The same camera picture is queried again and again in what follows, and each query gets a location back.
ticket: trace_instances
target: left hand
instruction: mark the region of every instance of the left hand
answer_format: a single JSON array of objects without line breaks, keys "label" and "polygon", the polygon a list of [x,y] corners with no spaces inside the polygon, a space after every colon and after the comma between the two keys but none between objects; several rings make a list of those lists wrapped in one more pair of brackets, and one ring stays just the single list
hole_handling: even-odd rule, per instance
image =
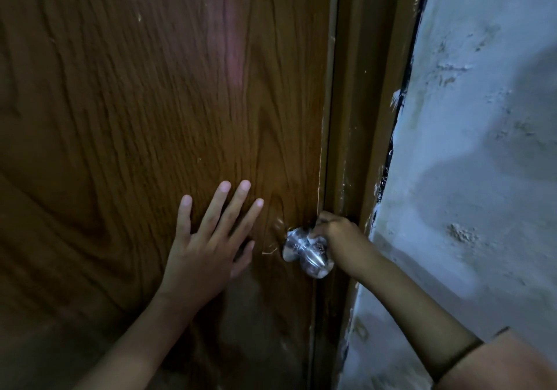
[{"label": "left hand", "polygon": [[238,227],[230,234],[250,186],[249,181],[243,180],[221,215],[231,188],[230,182],[222,182],[195,234],[190,234],[191,196],[182,198],[178,209],[176,237],[156,295],[159,300],[170,305],[173,312],[194,315],[251,262],[254,241],[247,243],[243,255],[236,262],[233,260],[263,208],[262,199],[253,203]]}]

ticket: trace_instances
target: finger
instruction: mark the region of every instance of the finger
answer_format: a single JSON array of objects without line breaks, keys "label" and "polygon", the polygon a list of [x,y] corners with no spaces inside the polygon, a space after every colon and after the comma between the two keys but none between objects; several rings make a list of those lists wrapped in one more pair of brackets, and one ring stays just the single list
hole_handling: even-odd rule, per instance
[{"label": "finger", "polygon": [[244,248],[243,255],[240,257],[238,261],[236,261],[232,265],[232,271],[230,272],[230,277],[232,279],[238,277],[241,274],[241,272],[245,270],[249,264],[251,264],[252,256],[254,253],[254,246],[255,246],[254,241],[248,243]]},{"label": "finger", "polygon": [[181,239],[184,243],[189,242],[191,231],[191,203],[190,195],[184,195],[178,208],[178,218],[176,220],[176,239]]},{"label": "finger", "polygon": [[329,221],[338,220],[339,217],[329,211],[321,211],[321,214],[317,217],[317,221],[315,222],[316,225],[321,223],[326,223]]},{"label": "finger", "polygon": [[327,238],[328,231],[329,231],[329,222],[321,223],[319,225],[316,225],[313,228],[313,230],[309,234],[309,237],[311,239],[316,238],[317,236],[323,236],[324,238]]},{"label": "finger", "polygon": [[234,233],[232,234],[230,240],[228,241],[229,249],[231,250],[232,253],[236,253],[236,251],[238,250],[242,242],[247,238],[247,235],[249,234],[252,227],[254,226],[255,220],[261,213],[262,209],[263,209],[263,199],[261,198],[256,199],[255,202],[249,208],[249,211],[247,211],[245,217],[242,218],[242,221],[240,221],[240,224],[238,225],[236,230],[234,230]]},{"label": "finger", "polygon": [[230,187],[231,184],[227,181],[219,184],[214,193],[213,199],[209,204],[209,208],[207,208],[207,211],[201,220],[201,225],[197,231],[200,236],[209,239],[211,234],[214,232],[214,228],[218,224],[218,219],[220,218],[220,213],[222,212],[222,207],[225,204],[226,196],[230,191]]},{"label": "finger", "polygon": [[214,232],[212,239],[216,239],[217,242],[220,242],[221,239],[228,236],[230,230],[232,230],[232,226],[236,223],[238,215],[240,215],[240,210],[247,198],[250,187],[251,183],[248,180],[242,180],[240,182],[240,186],[236,189],[232,201],[230,201],[230,204],[228,204],[225,212],[220,217],[217,230]]}]

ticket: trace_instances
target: right hand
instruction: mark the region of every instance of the right hand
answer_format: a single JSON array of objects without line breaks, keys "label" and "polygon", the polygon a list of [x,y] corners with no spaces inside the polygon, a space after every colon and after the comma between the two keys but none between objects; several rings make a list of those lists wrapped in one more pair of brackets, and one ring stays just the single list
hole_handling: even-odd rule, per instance
[{"label": "right hand", "polygon": [[332,259],[349,276],[362,281],[366,272],[382,259],[380,252],[349,219],[323,211],[310,237],[327,239]]}]

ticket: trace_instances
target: hand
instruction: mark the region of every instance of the hand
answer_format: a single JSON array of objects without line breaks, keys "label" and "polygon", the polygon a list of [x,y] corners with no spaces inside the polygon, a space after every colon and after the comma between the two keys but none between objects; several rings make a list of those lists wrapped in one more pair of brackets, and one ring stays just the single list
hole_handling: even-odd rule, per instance
[{"label": "hand", "polygon": [[344,217],[323,211],[310,237],[327,239],[332,259],[349,276],[362,281],[366,272],[382,255],[360,231],[357,225]]},{"label": "hand", "polygon": [[263,208],[262,199],[254,202],[238,227],[230,234],[250,186],[251,183],[247,180],[240,183],[221,216],[231,187],[230,182],[222,182],[195,234],[190,234],[191,196],[182,198],[178,209],[176,237],[156,295],[174,313],[194,315],[251,262],[254,241],[247,243],[240,259],[236,262],[233,260]]}]

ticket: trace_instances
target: forearm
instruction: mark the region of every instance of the forearm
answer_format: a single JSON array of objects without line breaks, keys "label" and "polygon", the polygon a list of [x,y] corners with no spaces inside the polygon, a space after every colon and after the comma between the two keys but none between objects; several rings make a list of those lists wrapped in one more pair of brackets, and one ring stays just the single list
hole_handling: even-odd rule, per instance
[{"label": "forearm", "polygon": [[145,388],[195,313],[194,309],[175,313],[156,296],[76,388]]},{"label": "forearm", "polygon": [[360,280],[389,311],[434,379],[481,341],[396,264],[379,256]]}]

